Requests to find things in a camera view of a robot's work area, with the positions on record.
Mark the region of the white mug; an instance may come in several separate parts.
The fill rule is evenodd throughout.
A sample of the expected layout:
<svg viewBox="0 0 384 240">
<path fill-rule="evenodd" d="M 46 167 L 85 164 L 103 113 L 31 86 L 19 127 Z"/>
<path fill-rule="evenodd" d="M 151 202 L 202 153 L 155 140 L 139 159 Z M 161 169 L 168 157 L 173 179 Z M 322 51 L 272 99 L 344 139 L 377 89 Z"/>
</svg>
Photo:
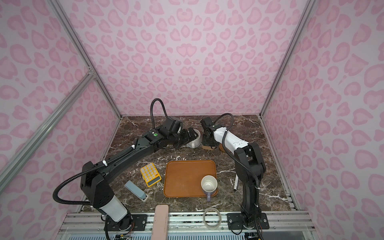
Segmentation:
<svg viewBox="0 0 384 240">
<path fill-rule="evenodd" d="M 194 129 L 195 131 L 195 139 L 189 143 L 187 143 L 187 147 L 188 148 L 191 148 L 191 149 L 195 149 L 197 147 L 199 147 L 202 143 L 202 136 L 201 136 L 201 132 L 197 129 Z"/>
</svg>

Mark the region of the lavender mug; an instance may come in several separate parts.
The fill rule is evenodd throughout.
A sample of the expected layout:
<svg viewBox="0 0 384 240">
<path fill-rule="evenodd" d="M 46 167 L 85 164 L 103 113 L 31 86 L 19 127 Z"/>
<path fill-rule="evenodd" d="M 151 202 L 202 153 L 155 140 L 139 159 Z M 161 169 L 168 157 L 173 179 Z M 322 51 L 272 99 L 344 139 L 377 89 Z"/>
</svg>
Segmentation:
<svg viewBox="0 0 384 240">
<path fill-rule="evenodd" d="M 201 180 L 201 188 L 207 196 L 207 201 L 210 202 L 218 190 L 217 179 L 211 175 L 204 176 Z"/>
</svg>

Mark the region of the cork flower-shaped coaster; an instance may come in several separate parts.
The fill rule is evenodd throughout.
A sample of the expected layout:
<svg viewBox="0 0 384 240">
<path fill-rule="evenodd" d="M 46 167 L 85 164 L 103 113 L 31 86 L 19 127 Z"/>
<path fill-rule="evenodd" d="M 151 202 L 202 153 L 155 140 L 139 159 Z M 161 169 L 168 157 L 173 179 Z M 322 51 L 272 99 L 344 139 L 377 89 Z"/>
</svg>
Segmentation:
<svg viewBox="0 0 384 240">
<path fill-rule="evenodd" d="M 212 151 L 213 150 L 212 147 L 210 147 L 210 146 L 201 145 L 201 147 L 204 150 L 208 150 L 208 151 Z"/>
</svg>

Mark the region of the brown round wooden coaster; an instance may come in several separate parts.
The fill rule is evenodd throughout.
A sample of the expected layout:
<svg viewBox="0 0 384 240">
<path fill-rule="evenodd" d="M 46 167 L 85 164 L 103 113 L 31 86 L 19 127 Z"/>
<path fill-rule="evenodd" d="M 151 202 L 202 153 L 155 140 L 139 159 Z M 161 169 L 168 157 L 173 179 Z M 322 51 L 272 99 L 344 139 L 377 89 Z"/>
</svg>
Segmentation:
<svg viewBox="0 0 384 240">
<path fill-rule="evenodd" d="M 226 151 L 224 150 L 224 147 L 223 147 L 223 145 L 222 144 L 219 144 L 219 149 L 220 149 L 220 151 L 221 152 L 223 152 L 223 153 L 225 153 Z"/>
</svg>

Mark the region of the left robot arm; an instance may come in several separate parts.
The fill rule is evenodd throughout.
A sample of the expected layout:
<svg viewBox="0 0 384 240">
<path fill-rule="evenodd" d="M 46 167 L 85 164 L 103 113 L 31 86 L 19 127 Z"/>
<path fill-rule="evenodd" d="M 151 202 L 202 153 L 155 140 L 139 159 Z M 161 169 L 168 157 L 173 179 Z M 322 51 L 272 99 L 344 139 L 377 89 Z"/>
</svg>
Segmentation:
<svg viewBox="0 0 384 240">
<path fill-rule="evenodd" d="M 110 183 L 127 168 L 139 160 L 172 145 L 175 149 L 195 140 L 197 133 L 192 129 L 182 129 L 172 133 L 164 128 L 151 129 L 138 138 L 137 142 L 106 161 L 86 163 L 83 171 L 97 167 L 81 177 L 81 189 L 91 206 L 106 215 L 107 227 L 113 230 L 127 230 L 132 225 L 129 210 L 116 197 Z"/>
</svg>

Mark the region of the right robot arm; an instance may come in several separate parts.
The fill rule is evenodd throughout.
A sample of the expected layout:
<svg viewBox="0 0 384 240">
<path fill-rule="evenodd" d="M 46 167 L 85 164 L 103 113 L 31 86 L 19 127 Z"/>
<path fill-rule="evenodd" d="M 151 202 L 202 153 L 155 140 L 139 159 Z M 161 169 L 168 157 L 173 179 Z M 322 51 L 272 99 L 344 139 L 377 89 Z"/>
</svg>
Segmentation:
<svg viewBox="0 0 384 240">
<path fill-rule="evenodd" d="M 225 153 L 235 162 L 236 175 L 243 185 L 241 214 L 244 224 L 260 230 L 262 210 L 259 204 L 260 185 L 267 170 L 260 146 L 240 139 L 230 128 L 223 127 L 210 117 L 203 118 L 203 145 L 216 148 L 222 145 Z"/>
</svg>

